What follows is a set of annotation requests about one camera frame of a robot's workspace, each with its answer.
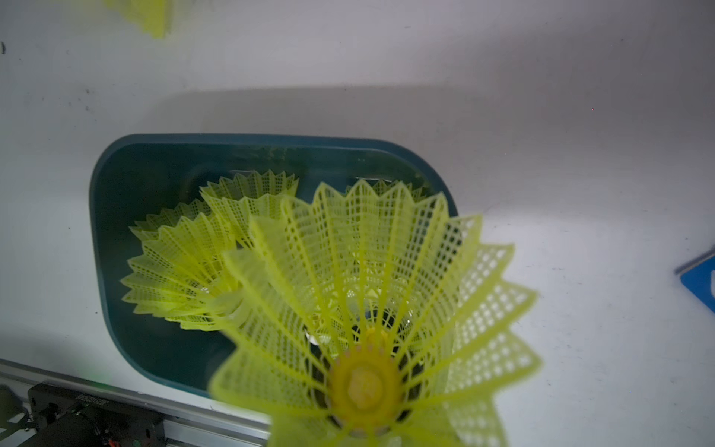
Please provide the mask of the yellow shuttlecock twelve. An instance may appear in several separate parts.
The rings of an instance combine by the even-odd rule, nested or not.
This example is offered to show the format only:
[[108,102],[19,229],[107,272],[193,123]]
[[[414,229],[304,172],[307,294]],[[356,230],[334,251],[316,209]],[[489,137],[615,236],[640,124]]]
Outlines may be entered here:
[[269,416],[272,446],[504,446],[495,395],[540,367],[511,325],[536,292],[515,248],[444,195],[348,203],[327,184],[253,216],[212,314],[234,342],[214,400]]

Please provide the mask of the yellow shuttlecock seven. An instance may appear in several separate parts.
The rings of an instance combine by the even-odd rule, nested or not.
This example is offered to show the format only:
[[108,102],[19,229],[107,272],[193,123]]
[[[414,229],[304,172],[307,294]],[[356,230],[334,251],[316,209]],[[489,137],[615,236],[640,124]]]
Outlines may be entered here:
[[294,174],[251,171],[232,178],[222,177],[217,183],[209,182],[199,192],[236,243],[248,249],[253,247],[251,216],[277,219],[279,202],[283,197],[295,197],[298,186],[299,179]]

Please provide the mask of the yellow shuttlecock six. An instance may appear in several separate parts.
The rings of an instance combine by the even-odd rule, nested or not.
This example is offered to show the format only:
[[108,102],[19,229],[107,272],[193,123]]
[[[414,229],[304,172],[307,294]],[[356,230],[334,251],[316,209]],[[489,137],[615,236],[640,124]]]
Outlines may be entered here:
[[138,315],[177,323],[186,331],[217,332],[207,305],[238,289],[225,275],[221,254],[235,237],[209,205],[196,199],[149,214],[130,226],[142,253],[128,259],[122,301]]

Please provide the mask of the teal plastic storage box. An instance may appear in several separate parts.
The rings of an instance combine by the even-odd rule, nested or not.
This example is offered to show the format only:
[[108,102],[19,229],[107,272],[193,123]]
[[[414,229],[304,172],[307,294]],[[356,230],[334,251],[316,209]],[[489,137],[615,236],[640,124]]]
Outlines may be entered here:
[[396,143],[269,134],[136,134],[112,143],[93,171],[89,215],[102,312],[124,359],[143,376],[199,396],[233,351],[218,332],[185,330],[137,314],[122,279],[144,238],[176,223],[176,207],[197,213],[199,190],[236,174],[273,171],[298,181],[300,199],[326,183],[346,190],[361,179],[402,181],[427,195],[447,194],[426,161]]

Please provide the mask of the yellow shuttlecock one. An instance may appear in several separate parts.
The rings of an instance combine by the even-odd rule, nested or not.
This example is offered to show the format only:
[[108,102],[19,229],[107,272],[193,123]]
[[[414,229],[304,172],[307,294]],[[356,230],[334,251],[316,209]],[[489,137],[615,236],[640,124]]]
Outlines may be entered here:
[[163,39],[171,29],[172,1],[106,0],[104,5],[151,37]]

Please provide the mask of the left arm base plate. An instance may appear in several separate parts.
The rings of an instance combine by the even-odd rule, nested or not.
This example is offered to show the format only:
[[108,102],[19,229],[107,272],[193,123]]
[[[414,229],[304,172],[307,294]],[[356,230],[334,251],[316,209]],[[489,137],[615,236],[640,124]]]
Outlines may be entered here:
[[165,416],[48,384],[1,387],[3,446],[165,446]]

